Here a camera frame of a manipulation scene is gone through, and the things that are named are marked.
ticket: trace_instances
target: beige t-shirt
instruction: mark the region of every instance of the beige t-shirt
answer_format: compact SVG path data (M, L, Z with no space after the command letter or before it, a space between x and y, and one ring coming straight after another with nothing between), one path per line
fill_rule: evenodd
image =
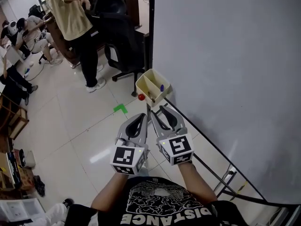
M46 0L66 40L74 40L92 28L80 1Z

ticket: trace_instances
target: wall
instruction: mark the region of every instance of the wall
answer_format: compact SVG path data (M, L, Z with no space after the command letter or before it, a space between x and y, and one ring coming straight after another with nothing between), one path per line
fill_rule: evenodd
M301 0L155 0L153 67L270 202L301 203Z
M11 21L21 17L27 18L29 9L35 4L40 5L39 0L3 0L1 7L8 20Z

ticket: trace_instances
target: office chair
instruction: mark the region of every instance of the office chair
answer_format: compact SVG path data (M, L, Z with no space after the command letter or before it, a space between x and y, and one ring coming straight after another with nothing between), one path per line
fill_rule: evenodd
M139 73L144 73L143 33L137 32L131 18L126 15L123 0L91 0L91 8L86 11L87 17L97 28L105 41L104 52L109 66L121 73L112 77L118 78L134 74L134 91L137 96L136 81Z
M45 14L46 14L45 11L41 11L41 6L33 5L29 9L28 17L30 17L30 16L36 16L36 17L39 17L40 19L43 19L43 17L45 16Z

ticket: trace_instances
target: hand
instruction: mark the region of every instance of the hand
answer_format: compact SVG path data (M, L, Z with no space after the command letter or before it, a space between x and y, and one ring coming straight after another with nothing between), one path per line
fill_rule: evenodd
M85 4L86 10L90 10L90 8L91 8L91 3L89 0L81 0L80 4L81 4L81 6L83 6L83 4Z
M8 76L8 72L5 70L5 71L3 71L3 77L6 79L7 78L7 76Z

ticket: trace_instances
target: pen holder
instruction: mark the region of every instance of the pen holder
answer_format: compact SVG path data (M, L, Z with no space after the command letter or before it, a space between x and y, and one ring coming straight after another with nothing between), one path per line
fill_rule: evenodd
M170 83L157 71L150 69L137 80L136 87L138 94L144 94L146 103L154 107L166 97Z

